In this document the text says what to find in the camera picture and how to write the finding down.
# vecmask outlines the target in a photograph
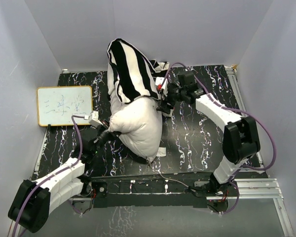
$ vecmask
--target black marble table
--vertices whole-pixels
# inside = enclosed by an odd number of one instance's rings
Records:
[[[174,68],[171,80],[183,68]],[[228,107],[238,108],[227,73],[223,65],[190,67],[208,90]],[[110,102],[107,98],[107,72],[61,74],[59,86],[90,85],[93,91],[93,109],[99,111],[100,119],[109,118]],[[79,126],[84,139],[96,136],[91,126]],[[72,126],[51,127],[46,135],[38,172],[32,179],[42,177],[63,164],[73,153],[78,141]],[[160,142],[166,147],[166,157],[157,157],[154,168],[162,173],[213,171],[222,157],[222,131],[194,106],[177,103],[171,118],[163,118]],[[133,154],[120,140],[107,143],[97,153],[96,168],[91,177],[130,176],[154,174],[146,160]],[[250,161],[259,167],[257,157]]]

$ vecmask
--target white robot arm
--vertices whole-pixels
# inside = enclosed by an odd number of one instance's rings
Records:
[[[24,180],[9,209],[8,217],[32,233],[42,228],[55,208],[82,192],[82,180],[85,181],[83,174],[92,169],[96,150],[120,135],[118,132],[108,132],[109,123],[106,120],[99,121],[96,111],[84,118],[98,130],[95,139],[89,142],[81,139],[84,152],[89,154],[77,155],[81,159],[69,158],[59,168],[42,178],[34,181]]]
[[[256,121],[252,117],[225,110],[223,104],[211,93],[199,89],[191,71],[178,74],[180,85],[168,83],[164,78],[156,79],[156,86],[162,100],[157,110],[163,115],[172,115],[177,101],[194,104],[197,111],[205,114],[223,132],[222,150],[224,156],[218,168],[212,173],[210,182],[202,191],[215,193],[221,186],[229,185],[242,165],[260,150]]]

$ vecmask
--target striped fabric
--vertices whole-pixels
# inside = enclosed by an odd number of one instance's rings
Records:
[[[152,73],[169,68],[168,62],[149,61],[137,48],[123,39],[115,39],[108,46],[109,95],[115,90],[120,102],[129,104],[142,96],[160,99]]]

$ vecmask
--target grey floor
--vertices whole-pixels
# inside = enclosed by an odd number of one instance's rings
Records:
[[[190,207],[114,207],[74,214],[64,203],[45,226],[25,237],[282,237],[272,199],[241,199],[219,217]]]

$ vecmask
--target white cable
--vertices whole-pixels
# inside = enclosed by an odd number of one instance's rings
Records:
[[[89,195],[92,193],[92,191],[93,191],[93,189],[92,189],[92,185],[91,185],[91,182],[88,183],[88,186],[90,186],[90,188],[91,188],[90,192],[89,192],[87,195],[85,195],[85,196],[83,196],[83,195],[81,195],[81,194],[78,194],[78,196],[80,196],[80,197],[82,197],[82,198],[85,198],[85,197],[89,196]]]
[[[174,181],[174,182],[178,182],[178,183],[180,183],[180,184],[183,184],[183,185],[186,186],[187,188],[189,187],[187,184],[185,184],[185,183],[183,183],[183,182],[181,182],[181,181],[179,181],[179,180],[176,180],[176,179],[169,179],[169,178],[164,177],[164,176],[161,174],[161,172],[160,172],[159,170],[154,170],[154,169],[153,169],[153,167],[152,167],[152,162],[149,163],[149,166],[150,166],[150,168],[151,168],[154,172],[160,174],[160,176],[161,176],[162,178],[164,178],[165,180],[171,180],[171,181]]]

